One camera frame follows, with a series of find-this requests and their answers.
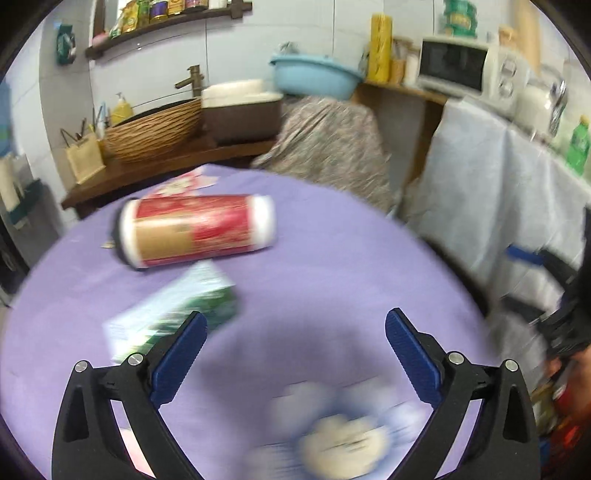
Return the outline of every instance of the patterned cloth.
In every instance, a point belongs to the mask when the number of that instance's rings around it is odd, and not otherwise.
[[[351,192],[389,212],[389,156],[371,110],[318,97],[290,110],[276,145],[253,166]]]

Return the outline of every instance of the microwave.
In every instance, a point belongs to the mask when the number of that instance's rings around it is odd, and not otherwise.
[[[423,40],[417,84],[450,96],[470,97],[512,119],[532,75],[517,51],[464,37]]]

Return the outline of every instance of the yellow package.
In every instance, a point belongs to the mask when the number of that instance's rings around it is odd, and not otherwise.
[[[121,29],[123,33],[131,32],[135,30],[138,26],[138,3],[135,0],[133,0],[125,6],[125,9],[127,10],[127,14],[125,16],[123,28]]]
[[[368,79],[386,83],[390,79],[392,17],[374,14],[371,19]]]

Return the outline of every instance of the wooden countertop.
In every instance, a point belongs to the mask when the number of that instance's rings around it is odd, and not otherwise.
[[[419,90],[415,88],[408,88],[403,85],[395,85],[393,83],[379,83],[373,82],[371,80],[365,80],[363,83],[365,85],[371,85],[373,87],[392,90],[393,92],[402,93],[404,95],[420,97],[428,102],[437,103],[439,105],[445,105],[449,98],[446,95],[443,95],[442,93],[430,92],[428,90]]]
[[[119,160],[106,162],[106,168],[81,185],[75,186],[61,202],[63,209],[76,207],[89,200],[108,194],[122,187],[133,185],[158,175],[198,167],[232,158],[256,157],[267,153],[274,140],[218,147],[211,137],[203,135],[184,145],[176,152],[162,155],[150,161],[125,163]]]

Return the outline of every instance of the metal screw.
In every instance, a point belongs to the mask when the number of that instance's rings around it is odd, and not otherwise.
[[[505,366],[509,372],[517,372],[519,370],[519,365],[517,365],[517,362],[514,360],[507,360]]]
[[[74,367],[74,370],[76,370],[78,373],[82,373],[87,368],[88,368],[88,362],[82,360],[76,364],[76,366]]]
[[[144,356],[141,353],[134,353],[132,356],[128,358],[127,363],[135,367],[136,365],[139,365],[143,360]]]
[[[449,354],[448,358],[449,361],[454,365],[461,365],[462,363],[464,363],[464,357],[461,353],[452,352]]]

